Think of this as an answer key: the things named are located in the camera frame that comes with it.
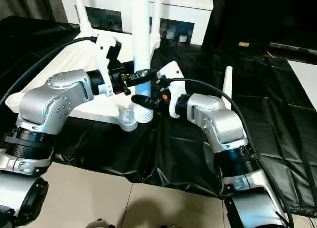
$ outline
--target silver robotic arm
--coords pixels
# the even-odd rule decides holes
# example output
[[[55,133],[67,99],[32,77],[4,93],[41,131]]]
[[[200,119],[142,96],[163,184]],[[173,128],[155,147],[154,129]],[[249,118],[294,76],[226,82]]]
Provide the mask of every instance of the silver robotic arm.
[[[157,76],[158,84],[165,82],[162,98],[134,95],[131,99],[150,109],[167,105],[171,117],[188,120],[205,132],[214,153],[214,163],[220,169],[221,194],[226,197],[231,227],[286,227],[283,209],[251,151],[239,116],[227,109],[218,97],[186,94],[185,82],[180,81],[183,75],[176,62],[166,65]],[[173,78],[179,81],[168,81]]]
[[[124,67],[116,60],[120,44],[113,45],[105,55],[114,59],[104,55],[97,65],[105,68],[103,64],[109,67],[109,63],[114,70],[58,73],[23,96],[16,127],[4,136],[0,149],[0,228],[23,226],[39,215],[49,186],[40,176],[51,164],[56,135],[76,106],[101,93],[130,94],[128,87],[155,76],[155,70],[133,73],[133,69]]]

